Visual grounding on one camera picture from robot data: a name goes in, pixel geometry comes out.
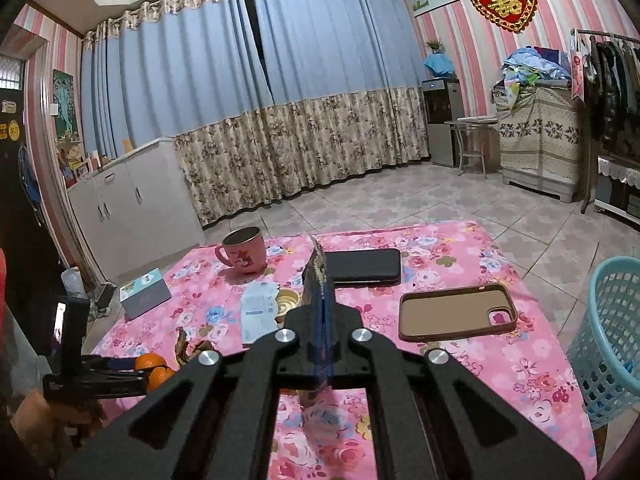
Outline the brown paper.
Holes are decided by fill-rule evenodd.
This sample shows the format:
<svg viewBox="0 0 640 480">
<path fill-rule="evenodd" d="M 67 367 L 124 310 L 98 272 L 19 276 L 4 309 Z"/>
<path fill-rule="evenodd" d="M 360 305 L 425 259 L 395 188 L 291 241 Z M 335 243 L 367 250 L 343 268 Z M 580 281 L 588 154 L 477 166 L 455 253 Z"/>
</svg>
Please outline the brown paper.
<svg viewBox="0 0 640 480">
<path fill-rule="evenodd" d="M 196 359 L 201 353 L 215 349 L 212 343 L 208 340 L 197 340 L 195 342 L 191 342 L 183 327 L 178 328 L 177 334 L 175 359 L 180 367 L 186 366 L 186 364 L 193 359 Z"/>
</svg>

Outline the orange mandarin peel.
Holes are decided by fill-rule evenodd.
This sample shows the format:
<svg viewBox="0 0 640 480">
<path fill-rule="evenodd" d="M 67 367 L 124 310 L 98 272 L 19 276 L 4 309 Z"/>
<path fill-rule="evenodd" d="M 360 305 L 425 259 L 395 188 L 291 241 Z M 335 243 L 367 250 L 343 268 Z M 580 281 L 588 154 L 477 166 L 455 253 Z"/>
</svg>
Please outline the orange mandarin peel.
<svg viewBox="0 0 640 480">
<path fill-rule="evenodd" d="M 144 375 L 144 385 L 147 392 L 157 389 L 166 380 L 176 374 L 168 366 L 166 360 L 156 353 L 143 353 L 134 360 L 134 369 L 141 370 Z"/>
</svg>

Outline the brown phone case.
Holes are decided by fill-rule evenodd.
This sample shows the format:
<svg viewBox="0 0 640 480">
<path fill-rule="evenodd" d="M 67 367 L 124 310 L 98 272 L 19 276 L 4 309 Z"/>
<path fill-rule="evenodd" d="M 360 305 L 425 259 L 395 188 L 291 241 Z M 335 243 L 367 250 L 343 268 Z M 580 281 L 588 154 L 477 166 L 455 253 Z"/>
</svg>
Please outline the brown phone case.
<svg viewBox="0 0 640 480">
<path fill-rule="evenodd" d="M 456 340 L 512 332 L 518 311 L 500 284 L 408 292 L 399 304 L 398 337 L 409 342 Z"/>
</svg>

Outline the round gold lid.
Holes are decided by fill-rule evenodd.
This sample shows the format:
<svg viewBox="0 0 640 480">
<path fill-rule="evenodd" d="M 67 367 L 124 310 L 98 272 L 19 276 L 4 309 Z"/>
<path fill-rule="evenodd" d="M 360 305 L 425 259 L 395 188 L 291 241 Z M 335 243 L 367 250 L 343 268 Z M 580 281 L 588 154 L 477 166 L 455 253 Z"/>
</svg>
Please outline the round gold lid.
<svg viewBox="0 0 640 480">
<path fill-rule="evenodd" d="M 283 323 L 286 315 L 291 310 L 296 309 L 299 306 L 300 297 L 299 293 L 294 289 L 281 288 L 276 297 L 277 315 L 276 321 Z"/>
</svg>

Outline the white low cabinet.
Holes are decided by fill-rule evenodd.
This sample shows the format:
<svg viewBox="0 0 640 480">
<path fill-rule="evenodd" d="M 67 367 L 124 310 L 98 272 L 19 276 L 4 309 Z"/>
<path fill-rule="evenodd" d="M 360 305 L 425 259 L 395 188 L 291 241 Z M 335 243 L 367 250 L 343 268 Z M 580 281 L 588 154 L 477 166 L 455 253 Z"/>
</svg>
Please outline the white low cabinet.
<svg viewBox="0 0 640 480">
<path fill-rule="evenodd" d="M 91 255 L 113 283 L 205 244 L 171 138 L 113 160 L 67 196 Z"/>
</svg>

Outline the pink cartoon mug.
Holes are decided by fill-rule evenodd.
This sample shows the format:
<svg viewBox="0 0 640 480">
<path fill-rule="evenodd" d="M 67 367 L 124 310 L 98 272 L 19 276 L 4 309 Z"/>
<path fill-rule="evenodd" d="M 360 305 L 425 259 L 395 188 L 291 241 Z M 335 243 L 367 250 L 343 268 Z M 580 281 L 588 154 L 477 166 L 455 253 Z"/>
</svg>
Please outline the pink cartoon mug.
<svg viewBox="0 0 640 480">
<path fill-rule="evenodd" d="M 267 266 L 266 245 L 258 226 L 229 233 L 214 251 L 217 259 L 236 274 L 260 273 Z"/>
</svg>

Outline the black power bank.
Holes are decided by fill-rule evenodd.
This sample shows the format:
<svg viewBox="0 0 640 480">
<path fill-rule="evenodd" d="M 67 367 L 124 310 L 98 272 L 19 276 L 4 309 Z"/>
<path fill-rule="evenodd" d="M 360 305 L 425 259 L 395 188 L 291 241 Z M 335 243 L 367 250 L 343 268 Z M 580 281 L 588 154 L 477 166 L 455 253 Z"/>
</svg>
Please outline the black power bank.
<svg viewBox="0 0 640 480">
<path fill-rule="evenodd" d="M 336 287 L 392 286 L 401 281 L 395 248 L 327 252 L 326 272 Z"/>
</svg>

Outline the cloth covered cabinet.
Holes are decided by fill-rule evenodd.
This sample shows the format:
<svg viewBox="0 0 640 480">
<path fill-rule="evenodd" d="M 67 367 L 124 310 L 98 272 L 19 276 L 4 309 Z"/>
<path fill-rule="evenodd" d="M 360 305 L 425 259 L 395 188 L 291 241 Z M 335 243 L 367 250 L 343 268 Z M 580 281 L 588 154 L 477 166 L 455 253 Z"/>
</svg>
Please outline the cloth covered cabinet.
<svg viewBox="0 0 640 480">
<path fill-rule="evenodd" d="M 585 135 L 582 110 L 570 90 L 526 86 L 509 104 L 506 88 L 497 84 L 491 97 L 502 182 L 571 203 L 582 183 Z"/>
</svg>

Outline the blue floral curtain left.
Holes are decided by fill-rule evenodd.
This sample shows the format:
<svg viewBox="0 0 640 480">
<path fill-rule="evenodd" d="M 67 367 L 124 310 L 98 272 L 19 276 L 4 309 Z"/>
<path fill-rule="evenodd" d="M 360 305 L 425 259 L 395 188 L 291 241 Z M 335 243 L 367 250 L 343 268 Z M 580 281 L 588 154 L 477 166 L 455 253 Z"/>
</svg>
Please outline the blue floral curtain left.
<svg viewBox="0 0 640 480">
<path fill-rule="evenodd" d="M 85 36 L 86 149 L 168 139 L 201 224 L 307 187 L 281 130 L 245 0 L 156 0 Z"/>
</svg>

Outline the blue floral curtain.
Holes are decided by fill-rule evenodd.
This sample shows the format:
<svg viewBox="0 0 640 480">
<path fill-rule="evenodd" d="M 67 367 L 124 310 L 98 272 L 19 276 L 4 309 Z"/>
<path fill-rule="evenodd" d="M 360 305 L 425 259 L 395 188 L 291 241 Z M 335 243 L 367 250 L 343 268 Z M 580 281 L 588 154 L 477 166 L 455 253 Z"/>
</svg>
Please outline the blue floral curtain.
<svg viewBox="0 0 640 480">
<path fill-rule="evenodd" d="M 85 36 L 86 149 L 168 139 L 201 224 L 307 187 L 281 130 L 245 0 L 156 0 Z"/>
<path fill-rule="evenodd" d="M 405 0 L 254 0 L 284 195 L 430 156 Z"/>
</svg>

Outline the grey water dispenser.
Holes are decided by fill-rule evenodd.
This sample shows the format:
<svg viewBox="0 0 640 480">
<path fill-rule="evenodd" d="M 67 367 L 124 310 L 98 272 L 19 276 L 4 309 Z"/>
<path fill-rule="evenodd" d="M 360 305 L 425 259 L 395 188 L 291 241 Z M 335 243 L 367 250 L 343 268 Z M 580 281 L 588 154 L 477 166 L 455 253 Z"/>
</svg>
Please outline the grey water dispenser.
<svg viewBox="0 0 640 480">
<path fill-rule="evenodd" d="M 457 140 L 450 122 L 464 115 L 460 82 L 457 79 L 427 79 L 422 82 L 421 90 L 431 162 L 455 167 L 458 164 Z"/>
</svg>

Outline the blue floral curtain right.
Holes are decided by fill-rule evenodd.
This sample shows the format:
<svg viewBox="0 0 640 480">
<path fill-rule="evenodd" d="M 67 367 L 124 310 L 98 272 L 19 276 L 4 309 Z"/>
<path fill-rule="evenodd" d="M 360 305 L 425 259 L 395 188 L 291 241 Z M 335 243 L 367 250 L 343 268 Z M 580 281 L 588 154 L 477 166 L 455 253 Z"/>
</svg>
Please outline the blue floral curtain right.
<svg viewBox="0 0 640 480">
<path fill-rule="evenodd" d="M 405 0 L 254 0 L 284 195 L 430 156 Z"/>
</svg>

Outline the blue potted plant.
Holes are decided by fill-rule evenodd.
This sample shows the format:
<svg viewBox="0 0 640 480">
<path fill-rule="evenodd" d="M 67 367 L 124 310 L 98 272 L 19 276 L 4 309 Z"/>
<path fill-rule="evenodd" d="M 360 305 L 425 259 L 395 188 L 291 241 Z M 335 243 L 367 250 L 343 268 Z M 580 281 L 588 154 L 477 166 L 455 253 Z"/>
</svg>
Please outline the blue potted plant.
<svg viewBox="0 0 640 480">
<path fill-rule="evenodd" d="M 446 48 L 439 40 L 430 40 L 426 43 L 428 55 L 423 64 L 428 73 L 434 78 L 454 78 L 456 70 L 448 55 Z"/>
</svg>

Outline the clothes rack with garments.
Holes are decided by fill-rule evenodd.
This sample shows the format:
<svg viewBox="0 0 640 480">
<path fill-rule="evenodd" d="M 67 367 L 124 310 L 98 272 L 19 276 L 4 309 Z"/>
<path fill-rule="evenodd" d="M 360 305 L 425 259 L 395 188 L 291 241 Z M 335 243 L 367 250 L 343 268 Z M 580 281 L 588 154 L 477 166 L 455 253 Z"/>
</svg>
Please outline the clothes rack with garments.
<svg viewBox="0 0 640 480">
<path fill-rule="evenodd" d="M 570 31 L 572 97 L 582 104 L 586 188 L 581 212 L 593 206 L 639 223 L 639 40 Z"/>
</svg>

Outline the green wall poster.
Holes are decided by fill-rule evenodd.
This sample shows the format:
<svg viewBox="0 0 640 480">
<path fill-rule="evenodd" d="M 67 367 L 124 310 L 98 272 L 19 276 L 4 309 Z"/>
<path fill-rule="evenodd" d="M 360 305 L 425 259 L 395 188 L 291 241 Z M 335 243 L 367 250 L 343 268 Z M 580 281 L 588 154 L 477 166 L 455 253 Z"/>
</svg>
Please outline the green wall poster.
<svg viewBox="0 0 640 480">
<path fill-rule="evenodd" d="M 52 90 L 53 103 L 58 107 L 58 114 L 54 116 L 56 140 L 63 143 L 79 142 L 73 76 L 54 70 Z"/>
</svg>

